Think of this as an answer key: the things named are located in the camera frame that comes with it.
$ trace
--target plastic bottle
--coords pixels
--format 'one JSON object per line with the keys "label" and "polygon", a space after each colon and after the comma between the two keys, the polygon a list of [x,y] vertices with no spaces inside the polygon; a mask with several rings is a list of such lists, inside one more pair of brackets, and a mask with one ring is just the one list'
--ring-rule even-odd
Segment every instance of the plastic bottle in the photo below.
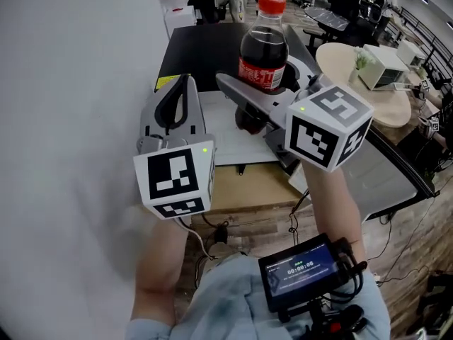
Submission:
{"label": "plastic bottle", "polygon": [[278,89],[288,59],[285,7],[285,0],[258,0],[258,17],[242,39],[239,77],[264,91]]}

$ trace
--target bottle label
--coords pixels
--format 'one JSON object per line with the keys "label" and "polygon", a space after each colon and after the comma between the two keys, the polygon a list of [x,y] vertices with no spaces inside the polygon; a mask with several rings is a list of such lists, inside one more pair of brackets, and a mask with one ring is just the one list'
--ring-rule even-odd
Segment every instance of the bottle label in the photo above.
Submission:
{"label": "bottle label", "polygon": [[274,91],[280,85],[285,66],[277,69],[255,67],[239,58],[239,77],[255,86],[268,91]]}

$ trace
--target wooden floor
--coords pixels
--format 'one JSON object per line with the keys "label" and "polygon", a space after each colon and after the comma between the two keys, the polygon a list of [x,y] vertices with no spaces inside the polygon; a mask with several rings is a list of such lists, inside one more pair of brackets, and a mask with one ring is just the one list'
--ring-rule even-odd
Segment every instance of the wooden floor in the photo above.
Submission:
{"label": "wooden floor", "polygon": [[[436,189],[443,187],[453,177],[453,167],[435,178]],[[407,244],[413,230],[416,230],[410,245],[404,251],[397,265],[387,279],[402,278],[414,268],[427,266],[431,271],[453,268],[453,179],[434,200],[429,199],[398,212],[392,220],[392,231],[386,251],[369,263],[371,270],[383,279],[396,257]],[[229,244],[250,255],[262,257],[281,251],[293,245],[292,234],[288,232],[290,208],[264,212],[235,213],[231,215],[208,215],[214,224],[229,221]],[[299,239],[301,242],[317,235],[311,207],[298,212]],[[194,229],[208,238],[212,228],[200,216],[193,217]],[[363,224],[363,234],[369,258],[381,253],[389,236],[390,225],[381,225],[379,219]],[[185,261],[178,284],[176,308],[181,316],[195,292],[195,262],[201,256],[200,245],[192,236],[188,240]],[[413,271],[404,280],[392,280],[381,287],[382,295],[389,308],[392,323],[392,337],[401,336],[416,319],[415,309],[418,297],[424,293],[428,270]]]}

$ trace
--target round wooden table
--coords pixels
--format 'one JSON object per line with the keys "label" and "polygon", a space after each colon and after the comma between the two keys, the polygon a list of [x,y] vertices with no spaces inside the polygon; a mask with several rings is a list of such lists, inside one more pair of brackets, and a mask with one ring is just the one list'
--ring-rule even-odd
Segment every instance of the round wooden table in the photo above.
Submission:
{"label": "round wooden table", "polygon": [[[348,84],[355,56],[354,47],[330,42],[318,48],[316,61],[334,84]],[[411,102],[405,91],[370,91],[360,78],[348,85],[374,107],[373,118],[378,123],[400,128],[411,119]]]}

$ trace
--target small screen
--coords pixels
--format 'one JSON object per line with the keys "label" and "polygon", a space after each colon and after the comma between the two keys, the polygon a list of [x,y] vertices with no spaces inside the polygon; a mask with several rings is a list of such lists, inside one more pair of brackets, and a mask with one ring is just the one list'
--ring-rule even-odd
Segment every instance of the small screen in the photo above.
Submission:
{"label": "small screen", "polygon": [[279,296],[325,278],[338,271],[328,247],[321,244],[304,253],[265,267],[270,293]]}

